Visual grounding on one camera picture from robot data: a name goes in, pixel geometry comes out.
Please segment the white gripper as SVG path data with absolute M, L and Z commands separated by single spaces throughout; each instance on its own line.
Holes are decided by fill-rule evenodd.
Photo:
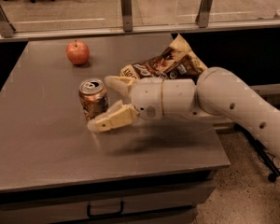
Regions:
M 118 100 L 106 112 L 90 119 L 87 128 L 95 133 L 103 133 L 128 126 L 137 119 L 138 113 L 141 119 L 160 119 L 162 82 L 158 77 L 143 78 L 137 82 L 133 77 L 105 77 L 106 86 L 124 97 L 130 94 L 134 106 Z

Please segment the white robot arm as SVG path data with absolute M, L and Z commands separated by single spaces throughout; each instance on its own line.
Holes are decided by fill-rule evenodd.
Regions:
M 90 119 L 87 127 L 92 132 L 128 126 L 138 118 L 204 120 L 223 116 L 245 128 L 280 160 L 280 110 L 224 68 L 208 68 L 196 81 L 108 76 L 105 84 L 130 102 L 117 101 Z

